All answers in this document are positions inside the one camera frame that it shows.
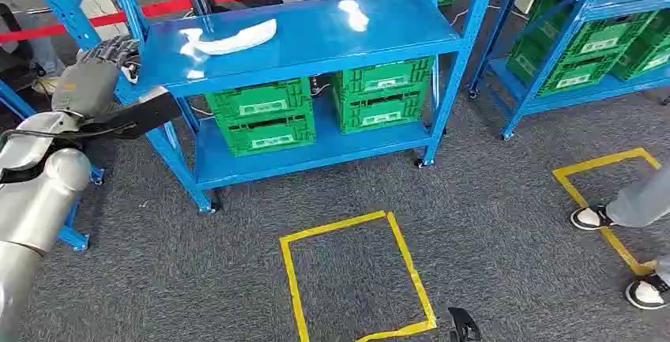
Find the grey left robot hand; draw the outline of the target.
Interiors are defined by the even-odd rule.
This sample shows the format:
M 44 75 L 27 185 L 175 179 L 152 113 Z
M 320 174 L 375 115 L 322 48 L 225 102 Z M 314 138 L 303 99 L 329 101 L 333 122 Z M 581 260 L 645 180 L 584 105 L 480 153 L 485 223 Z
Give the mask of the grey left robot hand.
M 129 35 L 115 36 L 77 56 L 56 81 L 51 110 L 78 118 L 93 118 L 109 108 L 122 68 L 138 56 L 139 41 Z

